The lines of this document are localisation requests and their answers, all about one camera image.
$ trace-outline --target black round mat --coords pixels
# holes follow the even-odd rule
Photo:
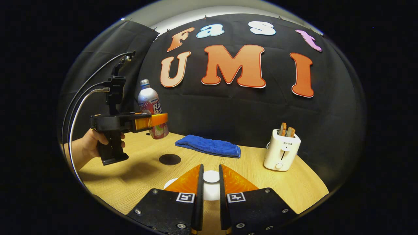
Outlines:
[[[181,158],[176,154],[164,154],[159,160],[164,165],[176,165],[180,163]]]

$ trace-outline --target human hand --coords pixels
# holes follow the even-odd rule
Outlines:
[[[125,135],[123,133],[120,133],[120,138],[124,139]],[[109,141],[106,139],[106,136],[93,129],[89,129],[86,134],[81,138],[81,146],[82,146],[82,154],[84,158],[92,159],[95,157],[100,157],[99,151],[97,149],[97,142],[100,141],[100,143],[107,145]],[[121,142],[122,148],[125,147],[125,142]]]

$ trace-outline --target table surface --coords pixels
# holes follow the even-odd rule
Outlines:
[[[329,193],[318,175],[298,156],[288,171],[280,172],[264,167],[265,148],[240,146],[241,158],[219,157],[175,146],[183,135],[169,133],[154,140],[146,133],[125,134],[124,152],[129,159],[103,166],[100,158],[94,158],[79,171],[91,193],[125,215],[151,188],[163,189],[167,181],[199,164],[203,164],[204,171],[218,171],[219,164],[223,164],[259,189],[272,188],[297,214]],[[180,156],[181,162],[174,166],[160,163],[159,157],[169,153]],[[203,230],[199,234],[224,235],[220,228],[219,201],[204,201]]]

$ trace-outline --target bolt head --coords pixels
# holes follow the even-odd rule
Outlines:
[[[182,223],[178,223],[178,224],[177,224],[177,227],[178,227],[179,229],[184,229],[184,228],[186,228],[186,225],[185,225],[185,224],[182,224]]]

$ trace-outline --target blue towel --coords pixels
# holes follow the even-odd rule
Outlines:
[[[176,141],[176,146],[189,148],[210,155],[240,158],[241,149],[235,144],[222,140],[205,139],[196,135],[187,135]]]

